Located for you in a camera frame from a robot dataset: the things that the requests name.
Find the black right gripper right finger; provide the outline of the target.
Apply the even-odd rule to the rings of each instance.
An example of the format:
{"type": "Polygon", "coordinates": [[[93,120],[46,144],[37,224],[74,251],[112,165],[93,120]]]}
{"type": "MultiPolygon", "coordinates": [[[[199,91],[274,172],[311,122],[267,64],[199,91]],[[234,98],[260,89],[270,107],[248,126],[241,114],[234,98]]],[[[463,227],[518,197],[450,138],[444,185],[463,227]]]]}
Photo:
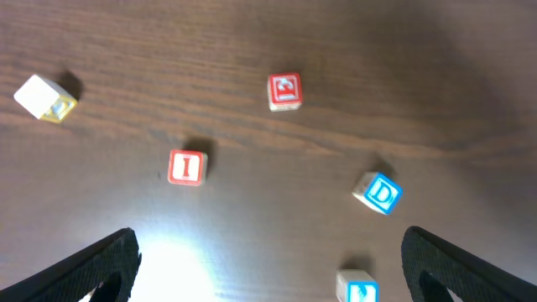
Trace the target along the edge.
{"type": "Polygon", "coordinates": [[[536,301],[536,286],[419,226],[401,244],[402,268],[413,301],[536,301]]]}

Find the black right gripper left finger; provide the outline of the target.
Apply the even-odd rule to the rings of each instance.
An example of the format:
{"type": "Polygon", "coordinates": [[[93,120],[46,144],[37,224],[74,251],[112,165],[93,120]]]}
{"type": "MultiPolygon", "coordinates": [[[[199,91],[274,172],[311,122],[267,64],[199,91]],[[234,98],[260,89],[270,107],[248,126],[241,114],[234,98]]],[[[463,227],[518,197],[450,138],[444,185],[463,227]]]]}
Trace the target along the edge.
{"type": "Polygon", "coordinates": [[[131,297],[141,254],[135,231],[120,229],[53,266],[1,290],[1,300],[122,301],[131,297]]]}

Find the red letter I block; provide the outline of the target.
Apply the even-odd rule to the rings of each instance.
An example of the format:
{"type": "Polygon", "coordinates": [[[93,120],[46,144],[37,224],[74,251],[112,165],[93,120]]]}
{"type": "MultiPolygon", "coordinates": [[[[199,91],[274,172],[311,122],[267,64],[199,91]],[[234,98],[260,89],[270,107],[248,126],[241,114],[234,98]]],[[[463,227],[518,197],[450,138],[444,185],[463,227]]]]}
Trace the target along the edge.
{"type": "Polygon", "coordinates": [[[207,154],[172,149],[169,154],[168,181],[173,185],[199,186],[206,178],[207,154]]]}

